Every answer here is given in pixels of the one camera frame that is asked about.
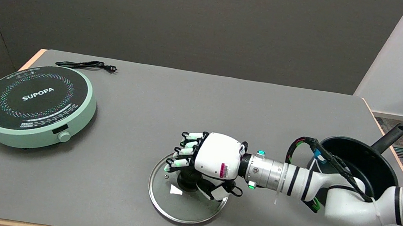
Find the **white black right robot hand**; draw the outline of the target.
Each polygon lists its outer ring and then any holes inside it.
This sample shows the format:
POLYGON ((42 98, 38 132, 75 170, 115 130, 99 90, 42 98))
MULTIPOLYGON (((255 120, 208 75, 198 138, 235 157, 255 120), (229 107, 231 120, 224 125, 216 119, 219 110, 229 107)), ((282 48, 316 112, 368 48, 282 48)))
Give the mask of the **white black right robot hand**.
POLYGON ((222 201, 234 193, 247 142, 219 133, 183 132, 179 147, 165 160, 164 171, 178 172, 182 190, 199 191, 209 200, 222 201))

